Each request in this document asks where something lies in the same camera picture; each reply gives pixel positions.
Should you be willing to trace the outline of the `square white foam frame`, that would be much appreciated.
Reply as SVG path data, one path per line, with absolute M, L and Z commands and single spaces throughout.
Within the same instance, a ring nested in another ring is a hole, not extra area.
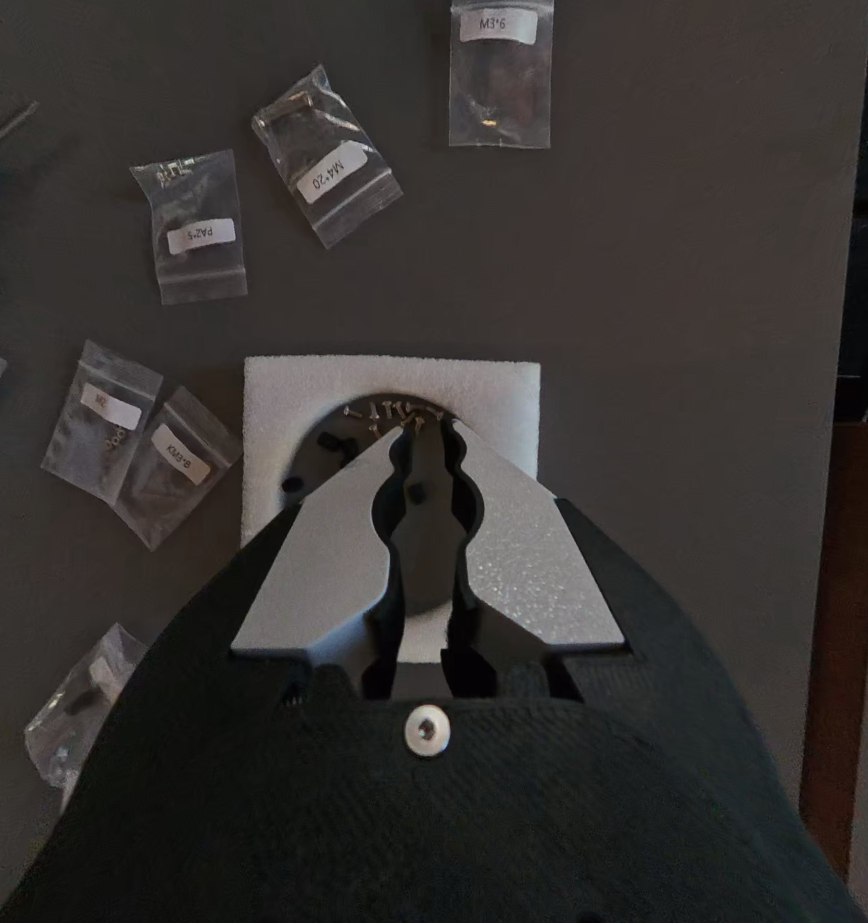
M 537 363 L 383 355 L 254 356 L 244 361 L 242 543 L 281 510 L 297 452 L 322 419 L 374 394 L 395 394 L 455 411 L 509 461 L 536 475 Z

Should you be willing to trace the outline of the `pile of small silver screws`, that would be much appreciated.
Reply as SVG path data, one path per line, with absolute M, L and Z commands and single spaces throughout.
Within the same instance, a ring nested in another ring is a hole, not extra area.
M 345 420 L 364 424 L 373 437 L 382 437 L 394 428 L 419 434 L 446 416 L 439 406 L 408 398 L 371 399 L 361 405 L 346 403 L 338 413 Z

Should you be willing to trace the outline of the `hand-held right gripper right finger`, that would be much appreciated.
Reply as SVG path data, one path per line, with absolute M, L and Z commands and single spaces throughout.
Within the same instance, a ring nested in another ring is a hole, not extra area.
M 553 686 L 565 658 L 627 652 L 558 498 L 461 420 L 441 435 L 463 528 L 441 652 L 453 695 L 493 697 L 502 675 L 528 664 Z

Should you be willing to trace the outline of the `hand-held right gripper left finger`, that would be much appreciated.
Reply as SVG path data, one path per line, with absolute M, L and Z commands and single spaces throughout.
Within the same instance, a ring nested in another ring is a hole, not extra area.
M 394 428 L 298 505 L 234 654 L 335 665 L 363 697 L 390 698 L 405 623 L 393 534 L 412 461 L 412 435 Z

